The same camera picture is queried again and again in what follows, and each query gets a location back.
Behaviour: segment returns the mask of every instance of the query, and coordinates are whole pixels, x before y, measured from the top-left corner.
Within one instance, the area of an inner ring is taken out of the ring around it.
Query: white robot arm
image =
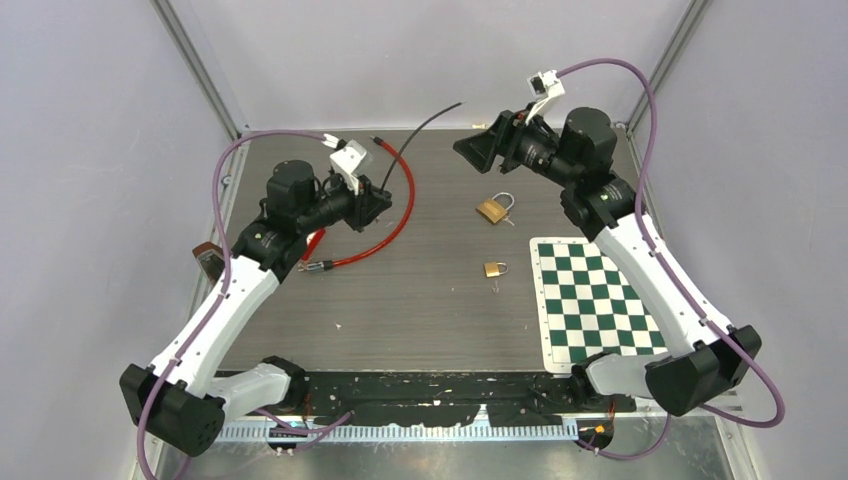
[[[215,373],[248,319],[297,264],[309,234],[340,220],[362,231],[391,206],[391,194],[372,187],[361,173],[370,154],[357,142],[335,147],[331,176],[323,185],[304,161],[286,161],[274,168],[267,198],[260,202],[261,214],[233,247],[229,288],[224,289],[225,279],[220,279],[177,338],[147,368],[130,365],[121,375],[124,400],[138,424],[154,384],[167,374],[152,400],[145,428],[188,455],[203,453],[224,424],[259,407],[302,403],[305,372],[279,357],[266,358],[232,377],[215,378]],[[175,362],[218,301],[189,349]]]
[[[680,416],[736,386],[748,365],[706,319],[752,358],[761,346],[757,332],[750,326],[735,328],[704,298],[647,215],[641,220],[655,246],[646,242],[636,218],[635,192],[612,171],[617,137],[609,117],[592,108],[574,109],[557,135],[540,112],[562,95],[562,84],[555,72],[540,73],[529,83],[537,102],[518,112],[501,112],[487,131],[457,141],[454,150],[480,173],[491,170],[501,156],[501,173],[525,166],[560,185],[565,215],[621,269],[668,346],[664,354],[602,353],[574,365],[569,378],[574,397],[578,402],[612,394],[653,398]],[[669,271],[703,312],[693,309]]]

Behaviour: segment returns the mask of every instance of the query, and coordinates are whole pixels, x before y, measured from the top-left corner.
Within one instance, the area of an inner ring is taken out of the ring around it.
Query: wooden table surface
[[[382,180],[391,161],[369,139],[400,148],[407,131],[344,132],[375,156],[367,174]],[[279,355],[307,370],[542,370],[530,250],[533,237],[582,236],[562,213],[560,189],[518,169],[477,173],[452,150],[472,131],[424,131],[404,157],[415,175],[415,209],[404,231],[376,255],[322,273],[292,271],[254,314],[221,368],[248,369]],[[265,183],[284,160],[312,163],[323,178],[330,150],[302,138],[272,137],[250,145],[230,221],[229,238],[258,214]],[[636,168],[623,133],[615,170],[635,185]],[[328,230],[314,259],[338,259],[385,237],[403,214],[407,184],[396,168],[387,189],[394,206],[357,234],[340,223]],[[516,205],[506,223],[490,225],[475,208],[508,191]],[[483,275],[484,262],[509,273]]]

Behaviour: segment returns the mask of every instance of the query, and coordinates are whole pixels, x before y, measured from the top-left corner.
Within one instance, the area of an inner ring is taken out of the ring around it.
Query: brass padlock
[[[498,197],[509,198],[509,205],[503,206],[498,203]],[[486,220],[491,222],[492,225],[494,225],[509,215],[509,210],[513,205],[515,205],[515,197],[513,197],[511,193],[501,192],[481,203],[477,207],[477,211],[480,212],[480,215],[483,215]]]
[[[486,277],[500,277],[509,271],[509,267],[505,263],[489,262],[483,264],[483,271],[486,272]]]

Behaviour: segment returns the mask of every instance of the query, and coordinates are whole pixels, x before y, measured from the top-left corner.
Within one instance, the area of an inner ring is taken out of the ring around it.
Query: green and white chessboard
[[[545,369],[570,373],[602,351],[653,355],[662,335],[611,259],[585,238],[530,240]]]

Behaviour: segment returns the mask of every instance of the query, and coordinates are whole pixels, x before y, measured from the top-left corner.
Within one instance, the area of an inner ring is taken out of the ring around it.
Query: black joint housing
[[[264,358],[262,363],[271,364],[286,372],[291,378],[285,398],[279,403],[281,407],[297,408],[301,406],[309,393],[309,382],[306,381],[306,371],[298,365],[278,356]]]
[[[119,384],[135,425],[141,418],[153,385],[159,379],[151,370],[130,365]],[[196,457],[208,449],[224,427],[224,400],[198,398],[168,382],[153,400],[146,431],[173,445],[186,455]]]
[[[729,335],[751,358],[762,347],[750,325]],[[748,364],[719,339],[688,355],[649,364],[646,370],[648,391],[665,411],[679,417],[738,385]]]

